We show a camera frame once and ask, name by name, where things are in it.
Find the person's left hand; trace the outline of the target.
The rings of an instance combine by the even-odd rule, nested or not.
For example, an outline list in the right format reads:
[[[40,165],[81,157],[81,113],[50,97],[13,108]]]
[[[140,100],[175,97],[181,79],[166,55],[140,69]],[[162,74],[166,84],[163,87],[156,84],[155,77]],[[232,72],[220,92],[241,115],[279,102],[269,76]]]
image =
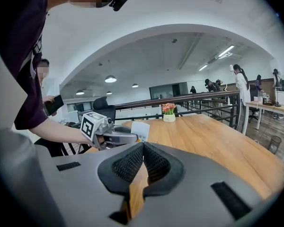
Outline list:
[[[96,135],[96,138],[94,140],[94,145],[96,148],[99,150],[104,150],[106,149],[106,144],[105,144],[105,139],[101,135]]]

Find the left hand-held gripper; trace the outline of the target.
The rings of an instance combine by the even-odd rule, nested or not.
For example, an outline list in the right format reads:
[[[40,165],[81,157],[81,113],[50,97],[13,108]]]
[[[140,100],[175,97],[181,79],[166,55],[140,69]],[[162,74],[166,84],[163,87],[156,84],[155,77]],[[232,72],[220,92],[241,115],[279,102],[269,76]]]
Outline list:
[[[95,112],[83,114],[80,131],[94,147],[96,135],[103,136],[106,149],[135,143],[139,140],[138,135],[131,132],[131,128],[115,126],[111,118]]]

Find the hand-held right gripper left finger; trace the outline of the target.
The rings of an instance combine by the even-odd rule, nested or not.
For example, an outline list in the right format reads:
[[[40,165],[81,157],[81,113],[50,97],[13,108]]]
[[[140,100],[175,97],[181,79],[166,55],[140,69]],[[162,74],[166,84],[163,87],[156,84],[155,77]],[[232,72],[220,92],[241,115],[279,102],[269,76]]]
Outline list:
[[[143,163],[142,142],[102,161],[98,177],[107,190],[115,194],[129,194],[129,186]]]

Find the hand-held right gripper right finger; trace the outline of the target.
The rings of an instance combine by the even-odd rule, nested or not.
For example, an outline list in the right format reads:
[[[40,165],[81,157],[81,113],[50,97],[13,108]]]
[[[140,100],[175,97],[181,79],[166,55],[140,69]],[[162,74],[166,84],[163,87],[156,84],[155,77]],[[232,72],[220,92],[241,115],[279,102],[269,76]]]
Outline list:
[[[148,186],[144,188],[143,196],[167,195],[185,175],[180,160],[148,142],[143,145],[143,162],[148,173]]]

